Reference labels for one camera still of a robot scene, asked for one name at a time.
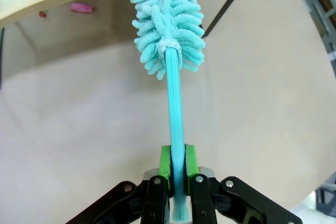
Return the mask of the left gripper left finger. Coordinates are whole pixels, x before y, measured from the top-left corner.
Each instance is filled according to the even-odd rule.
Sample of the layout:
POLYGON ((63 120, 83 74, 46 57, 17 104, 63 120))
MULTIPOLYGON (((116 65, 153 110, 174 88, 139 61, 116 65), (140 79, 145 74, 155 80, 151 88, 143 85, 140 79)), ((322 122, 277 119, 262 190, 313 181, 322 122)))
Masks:
POLYGON ((139 185, 120 182, 65 224, 167 224, 171 184, 171 150, 164 145, 159 167, 145 172, 139 185))

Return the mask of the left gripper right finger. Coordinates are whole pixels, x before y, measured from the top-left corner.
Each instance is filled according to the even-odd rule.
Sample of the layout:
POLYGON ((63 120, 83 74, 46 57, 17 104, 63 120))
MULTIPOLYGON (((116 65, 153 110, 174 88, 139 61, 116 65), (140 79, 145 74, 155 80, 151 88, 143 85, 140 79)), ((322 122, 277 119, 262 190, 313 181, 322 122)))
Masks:
POLYGON ((216 214, 236 224, 302 224, 302 220, 255 190, 229 176, 218 181, 214 171, 197 164, 194 145, 185 146, 187 195, 193 224, 218 224, 216 214))

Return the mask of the teal microfibre duster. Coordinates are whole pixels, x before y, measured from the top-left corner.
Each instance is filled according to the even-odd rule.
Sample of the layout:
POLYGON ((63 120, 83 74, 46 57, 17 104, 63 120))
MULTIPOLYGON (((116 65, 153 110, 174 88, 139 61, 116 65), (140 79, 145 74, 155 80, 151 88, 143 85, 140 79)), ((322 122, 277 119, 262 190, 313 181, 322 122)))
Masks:
POLYGON ((204 15, 197 0, 131 0, 137 11, 132 21, 134 43, 148 74, 166 78, 170 120, 170 153, 173 175, 173 221, 188 222, 184 189, 185 141, 180 70, 192 72, 204 62, 204 15))

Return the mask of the pink paper scrap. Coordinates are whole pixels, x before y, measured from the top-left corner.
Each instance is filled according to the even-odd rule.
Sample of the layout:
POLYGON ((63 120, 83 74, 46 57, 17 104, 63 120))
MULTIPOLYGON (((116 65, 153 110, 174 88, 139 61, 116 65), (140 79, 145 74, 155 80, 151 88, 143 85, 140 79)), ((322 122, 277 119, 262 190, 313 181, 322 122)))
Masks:
POLYGON ((90 4, 72 2, 70 10, 72 12, 81 13, 81 14, 91 14, 95 11, 96 7, 90 4))

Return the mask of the grey aluminium frame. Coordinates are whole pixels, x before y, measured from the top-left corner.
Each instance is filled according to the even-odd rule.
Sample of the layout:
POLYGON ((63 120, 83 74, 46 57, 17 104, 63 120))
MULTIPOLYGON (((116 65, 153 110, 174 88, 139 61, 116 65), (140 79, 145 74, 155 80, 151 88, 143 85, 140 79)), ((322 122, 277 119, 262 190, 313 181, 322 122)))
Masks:
POLYGON ((304 0, 336 76, 336 0, 304 0))

